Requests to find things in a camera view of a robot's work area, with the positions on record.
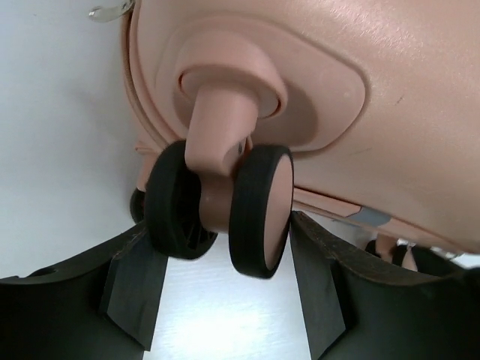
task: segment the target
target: pink suitcase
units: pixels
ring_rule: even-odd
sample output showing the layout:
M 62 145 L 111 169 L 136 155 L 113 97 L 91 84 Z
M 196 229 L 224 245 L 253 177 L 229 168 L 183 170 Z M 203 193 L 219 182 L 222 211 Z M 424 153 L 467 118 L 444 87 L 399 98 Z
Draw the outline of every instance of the pink suitcase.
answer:
M 224 232 L 237 270 L 271 277 L 292 206 L 378 232 L 385 260 L 397 239 L 480 253 L 480 2 L 127 0 L 90 15 L 123 16 L 132 203 L 147 190 L 165 254 L 197 258 Z

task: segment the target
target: black rubber wheel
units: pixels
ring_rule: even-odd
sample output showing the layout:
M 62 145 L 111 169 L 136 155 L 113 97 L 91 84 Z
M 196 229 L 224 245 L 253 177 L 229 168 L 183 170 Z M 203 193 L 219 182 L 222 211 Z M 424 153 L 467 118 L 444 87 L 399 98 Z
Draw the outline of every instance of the black rubber wheel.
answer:
M 408 247 L 406 245 L 398 245 L 392 252 L 391 263 L 396 266 L 403 266 Z
M 278 245 L 278 258 L 268 266 L 265 251 L 267 205 L 275 173 L 285 156 L 292 167 L 289 213 L 282 224 Z M 258 145 L 238 170 L 229 219 L 229 252 L 232 264 L 244 275 L 271 278 L 277 271 L 287 243 L 290 229 L 290 212 L 293 202 L 293 158 L 290 150 L 279 145 Z
M 145 193 L 135 189 L 130 197 L 130 215 L 135 224 L 143 221 L 143 206 L 145 201 Z
M 174 142 L 158 157 L 145 193 L 145 225 L 154 247 L 169 257 L 198 259 L 217 234 L 199 216 L 201 184 L 185 164 L 185 141 Z
M 367 244 L 367 247 L 365 248 L 365 251 L 367 251 L 370 255 L 374 255 L 375 257 L 380 257 L 380 255 L 377 253 L 376 246 L 377 246 L 376 241 L 370 240 Z

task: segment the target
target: suitcase shell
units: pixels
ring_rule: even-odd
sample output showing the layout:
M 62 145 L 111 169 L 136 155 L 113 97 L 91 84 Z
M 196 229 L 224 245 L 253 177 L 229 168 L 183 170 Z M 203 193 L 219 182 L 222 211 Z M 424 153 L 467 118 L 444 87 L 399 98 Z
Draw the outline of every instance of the suitcase shell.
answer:
M 121 32 L 137 187 L 187 136 L 191 105 L 175 90 L 182 44 L 226 30 L 286 79 L 286 108 L 252 140 L 292 149 L 297 209 L 480 253 L 479 15 L 474 0 L 137 0 Z

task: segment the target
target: metal zipper pull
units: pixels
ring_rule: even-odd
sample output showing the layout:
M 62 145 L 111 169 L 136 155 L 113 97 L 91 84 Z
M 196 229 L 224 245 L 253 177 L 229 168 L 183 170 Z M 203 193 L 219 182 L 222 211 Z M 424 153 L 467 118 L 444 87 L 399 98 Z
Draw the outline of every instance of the metal zipper pull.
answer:
M 96 23 L 108 23 L 116 20 L 130 11 L 135 5 L 135 0 L 125 0 L 121 5 L 115 7 L 97 6 L 90 10 L 88 17 Z

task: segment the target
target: suitcase wheel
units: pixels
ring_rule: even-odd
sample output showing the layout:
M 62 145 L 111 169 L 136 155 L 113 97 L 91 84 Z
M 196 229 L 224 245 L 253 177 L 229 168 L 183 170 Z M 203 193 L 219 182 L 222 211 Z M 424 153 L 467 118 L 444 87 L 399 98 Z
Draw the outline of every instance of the suitcase wheel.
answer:
M 198 175 L 185 164 L 185 141 L 174 142 L 155 162 L 145 192 L 145 225 L 162 254 L 193 260 L 215 242 L 217 234 L 200 222 L 200 193 Z
M 377 252 L 377 242 L 378 239 L 370 240 L 365 248 L 365 251 L 371 255 L 374 255 L 375 257 L 388 261 L 393 265 L 416 271 L 415 259 L 413 258 L 411 251 L 409 252 L 408 246 L 405 244 L 394 245 L 388 252 L 388 259 L 385 259 L 380 253 Z
M 293 159 L 279 145 L 253 147 L 238 170 L 229 219 L 229 252 L 235 269 L 256 278 L 277 271 L 290 228 Z
M 145 202 L 145 193 L 138 189 L 135 189 L 130 197 L 130 215 L 135 222 L 138 224 L 143 221 L 143 207 Z

